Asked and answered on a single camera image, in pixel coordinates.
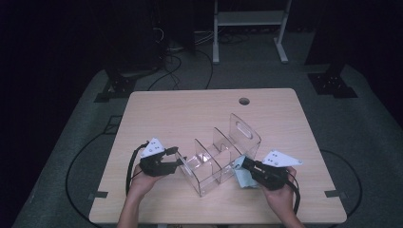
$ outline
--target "person's left hand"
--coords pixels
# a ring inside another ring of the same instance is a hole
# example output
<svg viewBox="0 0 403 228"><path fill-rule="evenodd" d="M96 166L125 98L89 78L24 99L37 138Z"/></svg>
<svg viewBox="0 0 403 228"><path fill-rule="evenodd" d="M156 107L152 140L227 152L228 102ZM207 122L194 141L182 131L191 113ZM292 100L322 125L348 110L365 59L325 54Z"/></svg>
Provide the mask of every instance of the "person's left hand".
<svg viewBox="0 0 403 228"><path fill-rule="evenodd" d="M165 176L151 177L146 175L140 165L136 165L127 196L142 199L154 186L155 182Z"/></svg>

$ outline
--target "hole in table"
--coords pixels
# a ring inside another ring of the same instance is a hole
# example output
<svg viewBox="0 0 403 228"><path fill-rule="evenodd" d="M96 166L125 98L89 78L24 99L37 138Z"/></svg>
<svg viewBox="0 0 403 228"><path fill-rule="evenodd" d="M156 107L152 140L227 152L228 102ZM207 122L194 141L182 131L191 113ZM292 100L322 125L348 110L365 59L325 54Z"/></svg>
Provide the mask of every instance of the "hole in table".
<svg viewBox="0 0 403 228"><path fill-rule="evenodd" d="M241 105L249 105L250 101L247 98L240 98Z"/></svg>

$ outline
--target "dark background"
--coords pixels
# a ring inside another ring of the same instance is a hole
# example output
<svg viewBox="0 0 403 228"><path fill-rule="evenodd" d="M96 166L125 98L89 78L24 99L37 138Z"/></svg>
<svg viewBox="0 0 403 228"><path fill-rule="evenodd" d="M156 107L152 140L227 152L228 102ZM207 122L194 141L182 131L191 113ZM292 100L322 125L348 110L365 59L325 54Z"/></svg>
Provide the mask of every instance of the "dark background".
<svg viewBox="0 0 403 228"><path fill-rule="evenodd" d="M99 70L110 63L135 69L157 65L162 53L150 42L153 24L190 48L188 31L212 28L213 1L148 2L1 1L2 226L12 225ZM220 2L222 10L282 7L278 0ZM307 65L331 63L346 50L346 63L368 79L402 124L402 10L397 0L294 0L287 30L317 30Z"/></svg>

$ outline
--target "white tag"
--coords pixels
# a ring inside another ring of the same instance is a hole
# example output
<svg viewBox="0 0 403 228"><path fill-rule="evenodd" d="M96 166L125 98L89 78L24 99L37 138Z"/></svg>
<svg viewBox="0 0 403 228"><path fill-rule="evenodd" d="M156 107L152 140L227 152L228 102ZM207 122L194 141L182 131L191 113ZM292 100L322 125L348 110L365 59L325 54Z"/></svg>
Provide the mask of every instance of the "white tag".
<svg viewBox="0 0 403 228"><path fill-rule="evenodd" d="M302 164L301 160L294 159L288 155L285 155L277 150L272 150L263 159L262 163L273 166L273 167L287 167Z"/></svg>
<svg viewBox="0 0 403 228"><path fill-rule="evenodd" d="M157 140L156 138L152 138L152 140L148 143L148 146L143 150L140 157L143 159L151 155L164 152L164 150L165 149L163 148L163 145L160 143L160 141Z"/></svg>

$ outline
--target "wooden table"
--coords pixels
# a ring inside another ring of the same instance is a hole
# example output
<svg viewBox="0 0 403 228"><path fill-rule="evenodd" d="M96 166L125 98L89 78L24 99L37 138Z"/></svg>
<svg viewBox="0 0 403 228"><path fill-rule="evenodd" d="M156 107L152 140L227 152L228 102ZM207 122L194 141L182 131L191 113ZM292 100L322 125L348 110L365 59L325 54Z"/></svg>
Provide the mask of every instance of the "wooden table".
<svg viewBox="0 0 403 228"><path fill-rule="evenodd" d="M248 105L240 104L247 98ZM339 197L327 198L335 186L319 152L297 95L290 88L142 91L131 94L113 144L89 218L114 223L125 202L125 175L134 149L158 138L164 147L178 146L183 156L195 155L195 139L210 145L213 128L229 131L234 113L261 136L255 157L276 149L303 161L296 166L304 223L341 223L346 213ZM140 208L140 223L278 224L260 189L241 189L235 178L200 198L180 168L159 180Z"/></svg>

